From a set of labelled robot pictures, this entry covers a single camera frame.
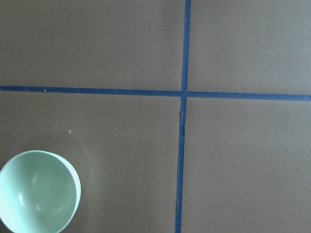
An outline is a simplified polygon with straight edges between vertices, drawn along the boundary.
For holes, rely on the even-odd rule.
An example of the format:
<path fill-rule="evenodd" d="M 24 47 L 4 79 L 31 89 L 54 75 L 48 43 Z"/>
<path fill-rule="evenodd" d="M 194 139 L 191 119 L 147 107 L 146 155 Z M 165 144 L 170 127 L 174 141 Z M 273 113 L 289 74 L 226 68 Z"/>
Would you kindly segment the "green bowl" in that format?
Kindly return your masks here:
<path fill-rule="evenodd" d="M 31 150 L 0 171 L 0 219 L 13 233 L 60 233 L 81 198 L 77 171 L 65 158 Z"/>

